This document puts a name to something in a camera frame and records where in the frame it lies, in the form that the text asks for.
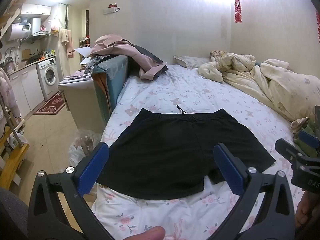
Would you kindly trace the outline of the left hand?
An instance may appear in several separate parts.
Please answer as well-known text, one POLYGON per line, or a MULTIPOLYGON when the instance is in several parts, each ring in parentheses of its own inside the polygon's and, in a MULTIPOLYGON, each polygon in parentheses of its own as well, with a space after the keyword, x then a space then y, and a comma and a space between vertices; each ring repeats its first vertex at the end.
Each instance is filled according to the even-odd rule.
POLYGON ((124 240, 163 240, 164 237, 165 237, 164 228, 161 226, 156 226, 144 233, 127 237, 124 240))

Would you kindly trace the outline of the right hand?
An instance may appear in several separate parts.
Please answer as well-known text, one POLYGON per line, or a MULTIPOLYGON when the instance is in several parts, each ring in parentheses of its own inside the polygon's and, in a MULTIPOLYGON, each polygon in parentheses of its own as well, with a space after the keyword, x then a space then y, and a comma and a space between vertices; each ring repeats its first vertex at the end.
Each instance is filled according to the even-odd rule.
POLYGON ((304 191, 295 214, 296 228, 304 225, 319 210, 319 195, 304 191))

